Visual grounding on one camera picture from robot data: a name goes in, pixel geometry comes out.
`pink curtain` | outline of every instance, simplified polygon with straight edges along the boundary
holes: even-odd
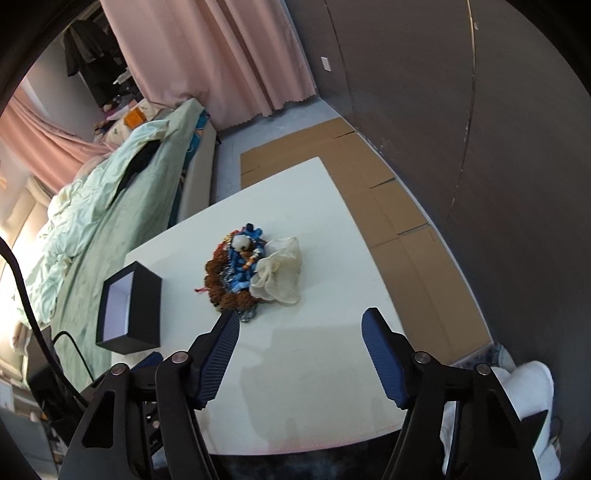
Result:
[[[152,103],[196,98],[217,129],[315,94],[279,0],[101,0]]]
[[[84,141],[43,118],[20,87],[0,116],[0,137],[54,192],[71,183],[87,160],[113,150]]]

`silver screw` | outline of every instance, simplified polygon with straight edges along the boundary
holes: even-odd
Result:
[[[125,364],[116,364],[111,367],[111,373],[113,375],[121,375],[125,370],[127,370],[127,365]]]
[[[487,364],[478,364],[476,366],[476,371],[481,375],[490,375],[492,370]]]
[[[420,364],[427,364],[431,361],[431,355],[427,352],[417,352],[414,354],[414,359]]]
[[[176,352],[173,354],[173,363],[174,364],[183,364],[189,359],[189,354],[187,352]]]

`cardboard sheet on floor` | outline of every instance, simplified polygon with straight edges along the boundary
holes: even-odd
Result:
[[[392,170],[343,119],[243,153],[242,188],[314,157],[343,196],[414,349],[449,364],[489,345],[484,320],[436,232]]]

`light switch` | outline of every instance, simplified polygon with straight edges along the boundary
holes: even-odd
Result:
[[[329,59],[327,59],[326,57],[320,57],[320,59],[322,60],[322,66],[324,67],[324,69],[327,72],[332,72],[332,69],[330,68]]]

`grey floor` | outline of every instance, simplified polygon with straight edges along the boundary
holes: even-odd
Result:
[[[291,103],[269,117],[258,116],[238,127],[220,132],[212,200],[219,202],[240,191],[240,155],[252,148],[338,117],[320,98]]]

